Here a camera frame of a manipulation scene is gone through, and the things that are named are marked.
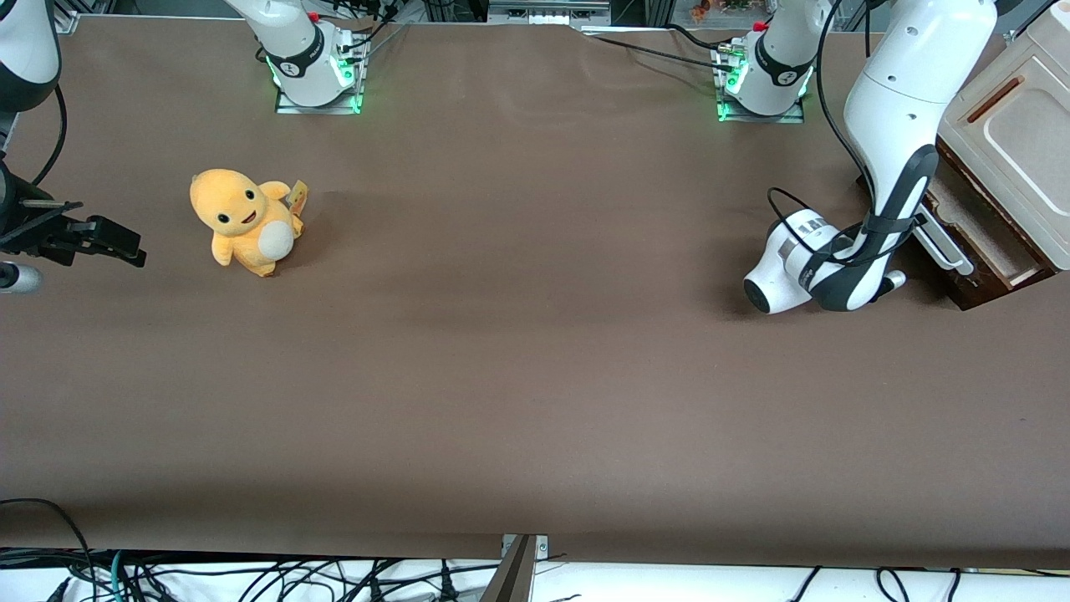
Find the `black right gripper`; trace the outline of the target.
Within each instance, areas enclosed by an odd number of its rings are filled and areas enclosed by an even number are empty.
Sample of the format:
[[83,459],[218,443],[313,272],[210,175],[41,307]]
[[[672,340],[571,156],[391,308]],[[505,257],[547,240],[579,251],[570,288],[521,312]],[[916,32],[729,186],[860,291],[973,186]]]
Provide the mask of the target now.
[[[61,202],[33,184],[12,174],[1,164],[1,236],[4,254],[32,254],[48,237],[46,221],[81,209],[83,202]],[[135,268],[146,266],[148,253],[140,248],[141,236],[109,218],[91,216],[78,221],[64,216],[64,223],[50,235],[50,258],[70,266],[76,254],[100,254],[121,260]]]

